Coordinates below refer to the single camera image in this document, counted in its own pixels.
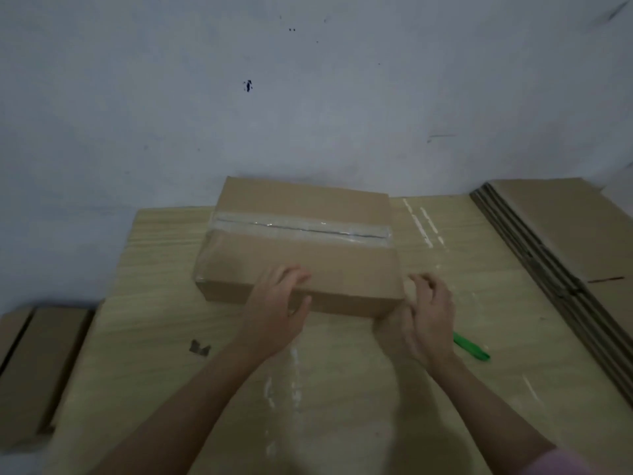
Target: wooden table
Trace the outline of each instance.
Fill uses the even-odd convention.
[[[471,200],[397,198],[392,209],[403,274],[446,279],[456,330],[492,355],[458,351],[476,375],[560,445],[633,466],[633,412]],[[191,280],[210,213],[138,212],[46,473],[84,473],[200,369],[192,339],[213,354],[235,334],[240,307],[205,302]],[[368,319],[311,314],[236,394],[191,472],[488,473],[448,399],[390,337]]]

